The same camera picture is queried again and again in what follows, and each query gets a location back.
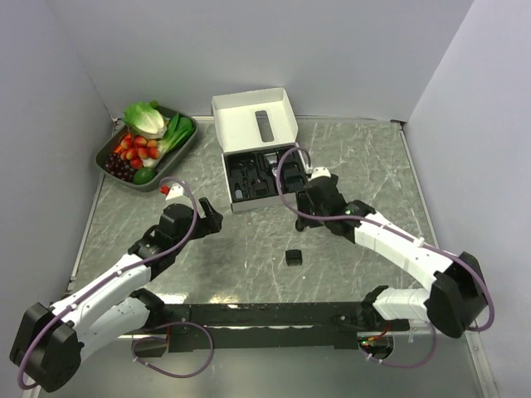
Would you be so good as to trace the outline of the red strawberries pile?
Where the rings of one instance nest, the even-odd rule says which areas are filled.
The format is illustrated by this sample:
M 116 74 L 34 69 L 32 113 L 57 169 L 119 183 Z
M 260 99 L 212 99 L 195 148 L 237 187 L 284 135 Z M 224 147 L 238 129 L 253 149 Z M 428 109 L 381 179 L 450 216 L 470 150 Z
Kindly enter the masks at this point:
M 143 136 L 133 137 L 127 133 L 119 140 L 113 154 L 133 169 L 139 170 L 142 167 L 155 167 L 163 157 L 161 149 L 158 140 L 147 140 Z

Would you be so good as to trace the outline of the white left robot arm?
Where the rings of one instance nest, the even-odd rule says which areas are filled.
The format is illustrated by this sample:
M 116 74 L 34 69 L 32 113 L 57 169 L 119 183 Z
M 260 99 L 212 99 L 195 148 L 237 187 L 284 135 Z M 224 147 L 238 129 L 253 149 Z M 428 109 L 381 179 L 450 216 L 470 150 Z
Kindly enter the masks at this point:
M 174 264 L 190 240 L 216 234 L 222 215 L 205 197 L 190 206 L 170 204 L 159 222 L 120 260 L 69 297 L 33 304 L 22 316 L 10 360 L 23 390 L 63 387 L 92 353 L 127 332 L 167 332 L 189 325 L 189 312 L 172 314 L 144 286 Z

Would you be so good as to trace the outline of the dark purple grapes bunch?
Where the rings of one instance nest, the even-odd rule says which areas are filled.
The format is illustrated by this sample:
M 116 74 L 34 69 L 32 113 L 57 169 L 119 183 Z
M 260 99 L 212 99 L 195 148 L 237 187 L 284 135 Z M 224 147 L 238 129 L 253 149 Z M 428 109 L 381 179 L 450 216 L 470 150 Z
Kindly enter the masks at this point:
M 132 182 L 136 172 L 129 161 L 123 160 L 118 153 L 112 153 L 106 158 L 104 170 L 111 176 L 126 182 Z

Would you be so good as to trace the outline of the green lettuce head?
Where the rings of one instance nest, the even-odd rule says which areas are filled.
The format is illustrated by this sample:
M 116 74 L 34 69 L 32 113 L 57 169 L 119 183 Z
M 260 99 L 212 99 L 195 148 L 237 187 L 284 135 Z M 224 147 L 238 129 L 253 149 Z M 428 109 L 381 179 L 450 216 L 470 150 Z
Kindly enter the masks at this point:
M 135 134 L 149 139 L 162 138 L 167 131 L 157 101 L 130 104 L 124 111 L 123 121 Z

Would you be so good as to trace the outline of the black silver hair clipper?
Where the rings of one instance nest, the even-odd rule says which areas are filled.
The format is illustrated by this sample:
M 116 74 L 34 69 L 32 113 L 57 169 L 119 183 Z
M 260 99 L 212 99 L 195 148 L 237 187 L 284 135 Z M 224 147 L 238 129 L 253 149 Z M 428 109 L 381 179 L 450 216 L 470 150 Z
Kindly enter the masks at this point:
M 278 153 L 266 153 L 264 157 L 265 157 L 267 172 L 275 180 L 279 175 L 279 172 L 278 172 L 279 161 L 280 161 L 279 155 Z

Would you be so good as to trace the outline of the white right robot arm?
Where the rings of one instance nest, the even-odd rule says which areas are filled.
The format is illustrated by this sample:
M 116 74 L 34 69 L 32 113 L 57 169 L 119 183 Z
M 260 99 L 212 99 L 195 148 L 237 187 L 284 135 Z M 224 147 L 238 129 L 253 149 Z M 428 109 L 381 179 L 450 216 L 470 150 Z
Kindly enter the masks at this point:
M 478 260 L 467 252 L 443 255 L 393 225 L 360 200 L 346 201 L 333 177 L 317 177 L 296 194 L 298 231 L 324 226 L 332 234 L 370 249 L 408 273 L 417 289 L 375 288 L 363 300 L 363 323 L 381 330 L 397 320 L 431 323 L 459 338 L 487 307 Z

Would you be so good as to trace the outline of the black comb guard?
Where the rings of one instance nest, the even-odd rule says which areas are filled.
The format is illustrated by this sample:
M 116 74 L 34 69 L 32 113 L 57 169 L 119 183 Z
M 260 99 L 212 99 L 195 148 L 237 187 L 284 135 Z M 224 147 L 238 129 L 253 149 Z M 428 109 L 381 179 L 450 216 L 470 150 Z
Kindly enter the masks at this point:
M 291 249 L 285 252 L 285 262 L 289 267 L 301 266 L 303 264 L 303 255 L 301 250 Z

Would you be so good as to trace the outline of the green lime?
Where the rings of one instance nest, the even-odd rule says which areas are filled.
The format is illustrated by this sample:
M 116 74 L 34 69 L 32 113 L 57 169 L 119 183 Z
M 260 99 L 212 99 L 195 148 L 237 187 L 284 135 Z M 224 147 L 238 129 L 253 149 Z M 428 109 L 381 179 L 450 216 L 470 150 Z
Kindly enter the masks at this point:
M 142 167 L 136 171 L 133 184 L 144 185 L 151 182 L 157 176 L 157 172 L 151 167 Z

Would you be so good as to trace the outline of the dark grey food tray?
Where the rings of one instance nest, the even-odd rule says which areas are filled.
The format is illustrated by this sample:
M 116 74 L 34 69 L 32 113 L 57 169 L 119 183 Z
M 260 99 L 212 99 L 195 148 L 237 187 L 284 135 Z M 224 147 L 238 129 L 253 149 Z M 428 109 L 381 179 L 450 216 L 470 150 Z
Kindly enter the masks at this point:
M 122 125 L 95 157 L 110 178 L 150 192 L 169 176 L 197 136 L 197 122 L 156 101 L 130 105 Z

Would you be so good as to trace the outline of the small oil bottle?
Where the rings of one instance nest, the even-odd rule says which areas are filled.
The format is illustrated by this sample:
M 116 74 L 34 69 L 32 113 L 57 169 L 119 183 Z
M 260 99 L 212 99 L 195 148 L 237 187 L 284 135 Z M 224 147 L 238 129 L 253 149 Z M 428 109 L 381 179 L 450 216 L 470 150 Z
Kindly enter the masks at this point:
M 245 193 L 238 187 L 235 190 L 235 197 L 237 200 L 243 200 L 245 198 Z

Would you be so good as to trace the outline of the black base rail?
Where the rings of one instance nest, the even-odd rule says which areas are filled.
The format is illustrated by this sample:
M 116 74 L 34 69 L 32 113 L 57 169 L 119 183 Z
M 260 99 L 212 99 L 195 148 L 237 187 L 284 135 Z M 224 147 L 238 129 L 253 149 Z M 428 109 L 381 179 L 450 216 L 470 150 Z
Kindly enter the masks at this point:
M 327 302 L 166 304 L 140 330 L 166 337 L 170 352 L 191 352 L 209 347 L 357 349 L 362 335 L 409 328 L 407 320 L 384 320 L 367 303 Z

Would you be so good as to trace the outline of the white clipper kit box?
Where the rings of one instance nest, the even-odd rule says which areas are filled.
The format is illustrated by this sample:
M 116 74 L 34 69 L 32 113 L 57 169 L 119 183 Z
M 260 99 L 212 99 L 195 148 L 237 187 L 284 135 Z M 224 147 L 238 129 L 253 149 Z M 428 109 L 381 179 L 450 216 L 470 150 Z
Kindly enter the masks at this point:
M 297 146 L 299 126 L 284 88 L 252 90 L 212 98 L 217 141 L 222 148 L 231 211 L 240 213 L 282 203 L 275 180 L 267 172 L 264 155 L 281 158 Z M 296 203 L 296 192 L 307 182 L 307 166 L 299 152 L 293 152 L 279 168 L 282 192 Z M 237 200 L 235 190 L 245 193 Z

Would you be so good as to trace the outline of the green bok choy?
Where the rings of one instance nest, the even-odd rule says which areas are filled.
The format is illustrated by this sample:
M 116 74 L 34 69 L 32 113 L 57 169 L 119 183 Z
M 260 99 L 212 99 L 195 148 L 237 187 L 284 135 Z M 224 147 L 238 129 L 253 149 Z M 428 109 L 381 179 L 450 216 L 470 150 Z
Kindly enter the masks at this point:
M 175 114 L 169 121 L 167 131 L 158 141 L 158 150 L 165 154 L 184 143 L 195 131 L 193 121 L 181 114 Z

